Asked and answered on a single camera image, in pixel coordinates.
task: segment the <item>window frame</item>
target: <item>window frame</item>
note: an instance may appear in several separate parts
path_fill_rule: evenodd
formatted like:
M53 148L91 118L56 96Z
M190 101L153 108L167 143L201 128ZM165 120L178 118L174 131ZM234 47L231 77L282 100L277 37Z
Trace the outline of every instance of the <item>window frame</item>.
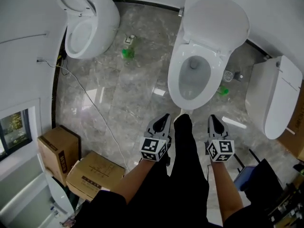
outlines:
M28 118L29 117L29 111L28 111L28 109L20 110L20 111L17 111L16 113L18 113L18 112L20 112L23 115L24 122L22 122L22 124L24 125L25 132L27 134L28 139L18 143L17 145L15 145L15 146L13 146L9 149L8 145L6 143L6 140L4 138L3 128L2 128L1 123L0 123L0 141L2 142L2 146L3 146L4 151L5 151L5 154L0 156L0 161L4 160L5 158L7 158L11 154L13 154L18 149L24 147L25 145L27 145L27 144L29 144L30 142L33 141L31 131L30 131L30 126L29 126L29 118Z

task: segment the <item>window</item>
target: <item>window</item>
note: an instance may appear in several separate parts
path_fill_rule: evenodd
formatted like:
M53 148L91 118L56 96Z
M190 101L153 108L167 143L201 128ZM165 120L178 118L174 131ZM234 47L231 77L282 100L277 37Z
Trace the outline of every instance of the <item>window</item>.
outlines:
M32 141L27 110L0 119L0 160Z

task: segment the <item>wall-hung toilet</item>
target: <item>wall-hung toilet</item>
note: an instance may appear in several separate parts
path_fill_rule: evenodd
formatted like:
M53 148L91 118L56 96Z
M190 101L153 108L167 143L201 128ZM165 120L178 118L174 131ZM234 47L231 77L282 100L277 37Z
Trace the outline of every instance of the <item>wall-hung toilet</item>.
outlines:
M302 72L285 56L253 66L245 106L254 125L268 139L286 129L299 97Z
M193 110L211 99L249 29L246 13L231 0L186 0L168 73L170 96L178 107Z
M66 53L73 58L92 58L113 42L120 16L112 0L56 0L67 13Z

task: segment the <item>electrical wire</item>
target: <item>electrical wire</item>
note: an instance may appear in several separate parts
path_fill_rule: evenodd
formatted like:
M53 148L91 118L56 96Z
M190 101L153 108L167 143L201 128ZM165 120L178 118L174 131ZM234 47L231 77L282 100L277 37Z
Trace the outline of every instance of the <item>electrical wire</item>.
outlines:
M68 60L67 60L67 57L66 57L66 69L67 69L67 73L64 74L64 73L62 72L62 69L61 69L61 74L62 74L63 76L67 76L67 75L69 74L67 64L68 64Z
M64 68L64 67L61 67L61 66L58 66L58 65L51 66L51 65L50 65L47 61L45 61L45 60L37 60L37 62L46 62L50 67L60 67L60 68L63 68L64 70L66 70L67 72L69 72L69 73L76 79L77 83L79 84L79 86L81 87L81 89L84 91L85 95L88 97L88 99L90 100L90 102L91 102L91 103L93 104L93 106L95 107L96 111L99 113L99 115L100 115L101 118L103 119L103 121L104 121L104 123L105 123L107 129L109 130L109 132L110 132L112 138L114 139L115 143L116 143L117 146L118 146L119 153L120 153L121 156L123 157L123 161L124 161L124 164L125 164L127 170L130 171L129 168L128 168L128 165L127 165L127 163L126 163L126 161L125 161L124 155L123 155L123 153L122 153L122 151L121 151L121 148L120 148L119 143L118 143L117 140L115 139L115 137L114 137L114 135L113 135L111 129L109 128L108 124L106 123L106 121L105 121L103 115L101 114L101 112L99 111L99 109L97 108L97 106L94 104L94 102L92 101L92 99L90 98L90 96L88 95L88 93L86 92L86 90L83 88L83 86L82 86L81 83L79 82L78 78L77 78L74 74L72 74L68 69L66 69L66 68Z

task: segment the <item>gray marble tile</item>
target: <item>gray marble tile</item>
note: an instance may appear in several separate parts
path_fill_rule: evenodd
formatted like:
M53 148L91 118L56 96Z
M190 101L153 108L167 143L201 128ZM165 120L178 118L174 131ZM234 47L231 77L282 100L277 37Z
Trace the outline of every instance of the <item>gray marble tile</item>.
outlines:
M139 141L150 120L162 113L172 117L172 146L169 149L171 174L175 159L173 120L180 109L172 101L167 84L171 52L176 33L180 26L177 13L165 9L143 5L117 3L121 15L120 27L114 42L102 55L90 60L68 59L68 68L75 74L86 89L104 120L121 146L122 154L131 170L141 156ZM134 59L121 56L124 38L131 34L138 37L134 45ZM266 158L282 185L285 186L296 175L292 166L298 161L276 140L267 139L251 122L245 109L245 96L255 63L263 62L263 55L249 44L243 44L231 55L227 70L240 71L244 76L241 82L222 82L229 94L215 94L204 106L194 110L191 119L193 135L197 143L199 161L205 177L209 156L205 155L204 142L207 136L207 120L211 114L227 117L242 123L246 129L229 125L231 137L235 140L236 154L245 165L257 165L250 154L252 149L259 159ZM164 91L163 95L154 90ZM59 77L57 89L57 124L63 124L82 138L82 155L96 151L121 166L124 160L116 142L99 113L92 106L84 92L71 75ZM232 158L226 168L234 180L239 163ZM208 208L218 210L219 203L212 168L209 168ZM243 192L243 203L248 205Z
M142 118L171 49L151 40L138 39L135 58L120 72L112 105Z
M128 162L133 153L134 144L136 142L138 131L142 120L133 114L124 110L111 107L108 126L111 129L114 138L121 147L122 155ZM107 129L102 142L103 156L124 166L123 158L119 152L117 143L114 141L111 133Z

